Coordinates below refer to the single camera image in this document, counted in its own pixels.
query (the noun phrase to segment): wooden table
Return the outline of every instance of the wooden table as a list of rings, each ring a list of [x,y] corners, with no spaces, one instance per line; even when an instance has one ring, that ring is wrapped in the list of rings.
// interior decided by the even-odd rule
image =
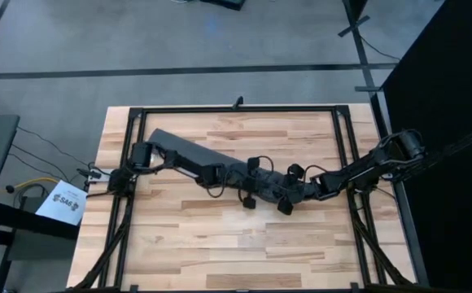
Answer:
[[[378,141],[374,118],[369,104],[349,107],[357,145],[365,155]],[[101,168],[119,165],[128,111],[107,111],[96,159]],[[340,168],[328,112],[150,114],[145,139],[156,128],[240,160],[268,155],[280,172],[293,163]],[[347,153],[352,161],[349,148]],[[381,188],[391,192],[385,183]],[[90,193],[105,189],[106,184],[97,184]],[[111,196],[103,196],[86,204],[68,286],[77,284],[103,251],[111,202]],[[382,249],[413,281],[394,199],[376,191],[371,205]],[[375,280],[369,249],[367,253]],[[108,284],[113,282],[116,255],[111,259]],[[361,284],[361,274],[344,193],[323,202],[300,203],[285,216],[259,199],[256,210],[243,208],[236,190],[212,199],[173,170],[138,179],[123,290],[131,284],[148,291],[321,289],[348,288],[350,282]]]

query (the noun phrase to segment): white sheet of paper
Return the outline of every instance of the white sheet of paper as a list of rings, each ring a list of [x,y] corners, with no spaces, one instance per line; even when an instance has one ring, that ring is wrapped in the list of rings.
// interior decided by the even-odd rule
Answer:
[[[84,214],[86,196],[85,191],[61,180],[35,214],[78,225]]]

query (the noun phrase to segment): gray floor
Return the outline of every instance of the gray floor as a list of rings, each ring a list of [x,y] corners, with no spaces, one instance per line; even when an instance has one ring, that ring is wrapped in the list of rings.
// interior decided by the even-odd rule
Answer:
[[[402,57],[441,3],[370,0],[361,34]],[[0,23],[0,72],[358,63],[351,34],[337,36],[346,27],[340,0],[248,0],[240,12],[198,1],[12,0]],[[394,61],[368,47],[366,54],[372,63]],[[390,71],[372,74],[381,85]],[[91,161],[109,106],[232,103],[240,95],[246,103],[367,103],[356,85],[365,85],[361,71],[9,80],[0,81],[0,113],[20,115],[23,127]],[[19,132],[15,143],[75,174],[74,161],[35,137]],[[10,158],[0,186],[40,175]],[[15,263],[7,287],[62,290],[70,265]]]

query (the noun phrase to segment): wooden tabletop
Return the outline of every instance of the wooden tabletop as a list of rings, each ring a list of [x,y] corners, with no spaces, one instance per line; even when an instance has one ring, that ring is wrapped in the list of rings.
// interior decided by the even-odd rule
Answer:
[[[349,107],[359,151],[365,155],[378,141],[374,118],[369,104]],[[128,111],[108,108],[96,159],[100,168],[119,165]],[[283,173],[293,163],[340,168],[329,112],[150,114],[145,139],[156,128],[244,161],[268,155]],[[348,146],[347,153],[352,161]],[[380,187],[392,193],[386,183]],[[104,190],[106,184],[97,184],[90,193]],[[77,284],[103,251],[111,202],[111,196],[88,200],[68,286]],[[382,249],[413,281],[394,199],[376,191],[371,205]],[[367,254],[376,280],[368,249]],[[111,259],[108,284],[113,282],[116,255]],[[138,179],[123,290],[131,284],[148,291],[321,289],[348,288],[350,282],[361,284],[361,274],[344,193],[297,204],[285,216],[260,199],[256,210],[243,208],[236,190],[210,198],[173,170]]]

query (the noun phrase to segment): white paper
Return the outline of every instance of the white paper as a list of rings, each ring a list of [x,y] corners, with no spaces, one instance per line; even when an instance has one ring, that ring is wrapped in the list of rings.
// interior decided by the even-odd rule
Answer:
[[[35,214],[78,225],[84,214],[86,196],[85,191],[61,180]]]

